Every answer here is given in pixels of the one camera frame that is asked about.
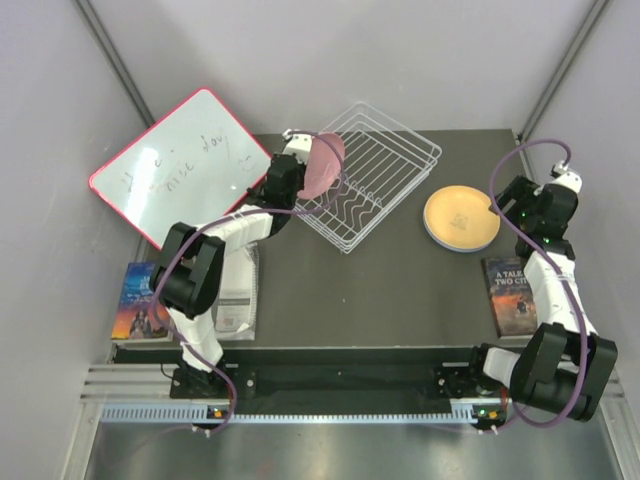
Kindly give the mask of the pink plate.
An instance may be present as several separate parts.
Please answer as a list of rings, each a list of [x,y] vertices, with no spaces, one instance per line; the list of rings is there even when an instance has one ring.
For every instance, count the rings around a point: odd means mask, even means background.
[[[304,188],[297,193],[299,199],[311,200],[326,193],[339,177],[345,146],[335,133],[321,133],[311,143],[310,156],[304,175]]]

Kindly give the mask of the yellow plate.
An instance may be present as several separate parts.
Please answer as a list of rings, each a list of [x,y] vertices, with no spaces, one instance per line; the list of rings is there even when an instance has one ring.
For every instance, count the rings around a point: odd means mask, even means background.
[[[442,241],[457,247],[473,247],[497,237],[501,220],[490,211],[490,198],[463,185],[434,192],[423,209],[423,222]]]

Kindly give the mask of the purple plate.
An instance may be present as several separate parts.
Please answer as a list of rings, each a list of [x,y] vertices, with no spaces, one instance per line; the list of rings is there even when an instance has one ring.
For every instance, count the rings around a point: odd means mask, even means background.
[[[496,237],[492,238],[488,243],[482,244],[482,245],[478,245],[478,246],[473,246],[473,247],[457,247],[454,246],[452,244],[446,243],[442,240],[440,240],[434,233],[433,231],[430,229],[430,227],[428,226],[428,224],[426,222],[423,222],[424,224],[424,228],[426,230],[426,232],[428,233],[428,235],[430,236],[430,238],[439,246],[452,251],[452,252],[457,252],[457,253],[475,253],[475,252],[479,252],[481,250],[486,249],[487,247],[489,247],[493,241],[495,240]]]

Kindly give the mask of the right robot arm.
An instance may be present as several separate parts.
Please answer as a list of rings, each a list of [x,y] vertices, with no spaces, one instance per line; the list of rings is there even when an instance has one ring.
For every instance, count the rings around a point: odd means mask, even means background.
[[[581,180],[558,174],[538,185],[517,176],[491,209],[514,228],[517,257],[533,294],[538,327],[521,353],[484,344],[467,370],[469,388],[487,396],[501,385],[526,406],[586,422],[599,404],[618,358],[598,335],[579,297],[575,252],[564,235],[578,207]]]

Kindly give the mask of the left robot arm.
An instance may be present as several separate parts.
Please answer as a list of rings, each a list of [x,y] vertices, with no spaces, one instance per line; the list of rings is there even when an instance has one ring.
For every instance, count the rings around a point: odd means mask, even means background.
[[[290,220],[307,166],[292,154],[276,154],[248,202],[230,215],[200,228],[177,222],[170,227],[150,277],[153,299],[173,320],[183,354],[180,369],[205,396],[226,387],[217,366],[223,350],[211,308],[218,298],[225,259],[278,233]]]

